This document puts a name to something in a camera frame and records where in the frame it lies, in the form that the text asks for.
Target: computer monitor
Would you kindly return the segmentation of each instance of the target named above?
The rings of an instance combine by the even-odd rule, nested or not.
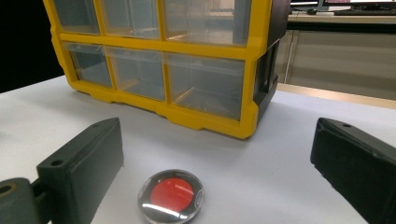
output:
[[[318,0],[291,0],[291,7],[317,7]]]
[[[324,0],[328,7],[360,7],[361,9],[396,8],[395,0]]]

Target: screw hole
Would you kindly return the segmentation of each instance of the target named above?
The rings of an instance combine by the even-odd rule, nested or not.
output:
[[[0,188],[0,195],[7,193],[8,191],[10,191],[12,189],[12,187],[10,185],[5,185],[3,187]]]
[[[59,165],[61,165],[62,163],[64,163],[63,161],[53,161],[50,165],[51,166],[59,166]]]

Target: black side panel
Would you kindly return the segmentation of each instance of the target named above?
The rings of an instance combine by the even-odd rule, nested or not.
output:
[[[288,26],[290,0],[272,0],[271,20],[267,48],[271,46],[286,33]]]
[[[277,86],[277,74],[275,74],[276,54],[279,42],[276,42],[257,61],[256,81],[254,87],[254,102],[259,106],[260,122],[265,109],[271,102]]]
[[[0,223],[44,223],[40,219],[29,180],[14,178],[0,182]]]
[[[344,122],[319,119],[311,162],[369,223],[396,223],[396,148]]]
[[[37,166],[54,199],[53,224],[91,223],[123,165],[119,119],[93,124]]]
[[[37,202],[37,208],[42,223],[49,223],[55,211],[52,195],[43,190],[40,179],[37,179],[35,182],[33,182],[31,184],[31,188],[35,195],[35,201]]]

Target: white table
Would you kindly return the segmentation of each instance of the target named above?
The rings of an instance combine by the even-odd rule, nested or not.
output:
[[[396,146],[396,110],[277,91],[257,132],[241,141],[172,124],[128,105],[73,91],[64,77],[0,94],[0,180],[35,167],[91,124],[119,117],[125,165],[93,224],[145,223],[137,193],[166,169],[197,175],[205,203],[192,223],[365,223],[309,161],[319,117]]]

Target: red disc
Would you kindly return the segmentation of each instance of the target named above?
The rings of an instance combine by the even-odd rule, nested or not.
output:
[[[183,211],[194,196],[189,182],[168,178],[158,183],[150,194],[151,203],[174,212]]]

